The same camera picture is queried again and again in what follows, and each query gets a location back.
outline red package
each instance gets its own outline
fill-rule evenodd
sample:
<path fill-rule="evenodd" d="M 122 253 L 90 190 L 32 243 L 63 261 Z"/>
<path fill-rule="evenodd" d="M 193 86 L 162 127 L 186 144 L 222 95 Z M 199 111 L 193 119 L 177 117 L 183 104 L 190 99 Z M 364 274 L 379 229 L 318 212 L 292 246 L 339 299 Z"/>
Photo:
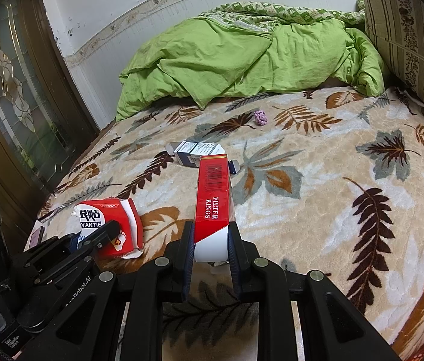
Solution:
<path fill-rule="evenodd" d="M 107 221 L 119 222 L 121 229 L 119 236 L 101 248 L 98 253 L 100 259 L 137 258 L 142 254 L 139 251 L 139 248 L 144 246 L 142 223 L 131 198 L 121 200 L 110 197 L 103 200 L 83 201 L 76 205 L 74 214 L 80 219 L 79 242 Z"/>
<path fill-rule="evenodd" d="M 195 212 L 197 262 L 228 259 L 229 221 L 235 220 L 226 154 L 202 156 L 198 170 Z"/>

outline decorative glass pattern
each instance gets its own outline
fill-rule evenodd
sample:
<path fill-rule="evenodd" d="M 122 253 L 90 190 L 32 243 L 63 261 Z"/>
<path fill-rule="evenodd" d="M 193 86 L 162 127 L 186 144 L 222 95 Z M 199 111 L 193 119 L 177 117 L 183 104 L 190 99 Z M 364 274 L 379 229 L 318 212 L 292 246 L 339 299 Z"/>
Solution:
<path fill-rule="evenodd" d="M 0 129 L 39 187 L 50 191 L 75 148 L 40 85 L 18 14 L 17 0 L 0 0 Z"/>

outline blanket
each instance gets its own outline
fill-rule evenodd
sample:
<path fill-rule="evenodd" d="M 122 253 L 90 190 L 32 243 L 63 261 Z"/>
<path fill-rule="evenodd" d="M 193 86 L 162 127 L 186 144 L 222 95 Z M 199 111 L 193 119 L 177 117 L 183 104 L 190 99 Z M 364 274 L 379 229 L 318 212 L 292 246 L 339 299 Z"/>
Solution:
<path fill-rule="evenodd" d="M 382 58 L 362 31 L 346 28 L 364 15 L 247 2 L 184 20 L 143 44 L 120 74 L 116 120 L 167 95 L 191 96 L 203 110 L 218 96 L 288 93 L 330 76 L 378 96 Z"/>
<path fill-rule="evenodd" d="M 40 213 L 50 213 L 46 237 L 80 231 L 71 216 L 80 201 L 131 197 L 144 253 L 102 269 L 130 272 L 161 256 L 194 218 L 198 170 L 164 149 L 186 139 L 220 143 L 239 161 L 237 223 L 261 256 L 323 271 L 402 359 L 422 359 L 423 104 L 395 88 L 364 97 L 351 87 L 223 97 L 203 111 L 190 99 L 159 100 L 115 124 L 64 178 Z M 255 304 L 237 303 L 228 265 L 196 264 L 189 301 L 165 306 L 163 359 L 255 360 L 257 318 Z"/>

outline pillow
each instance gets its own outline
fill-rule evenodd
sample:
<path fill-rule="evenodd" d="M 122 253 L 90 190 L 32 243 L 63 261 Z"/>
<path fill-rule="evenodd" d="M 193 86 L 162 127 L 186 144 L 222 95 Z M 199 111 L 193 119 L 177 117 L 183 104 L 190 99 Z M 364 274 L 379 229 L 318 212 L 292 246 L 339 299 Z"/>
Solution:
<path fill-rule="evenodd" d="M 365 31 L 389 69 L 424 102 L 424 3 L 365 0 Z"/>

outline pink object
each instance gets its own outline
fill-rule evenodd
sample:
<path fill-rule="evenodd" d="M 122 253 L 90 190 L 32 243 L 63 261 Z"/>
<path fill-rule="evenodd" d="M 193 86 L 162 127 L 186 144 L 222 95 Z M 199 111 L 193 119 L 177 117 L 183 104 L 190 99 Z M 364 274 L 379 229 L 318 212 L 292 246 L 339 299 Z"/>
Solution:
<path fill-rule="evenodd" d="M 257 110 L 254 112 L 255 122 L 259 126 L 264 126 L 267 123 L 267 115 L 265 115 L 264 110 Z"/>

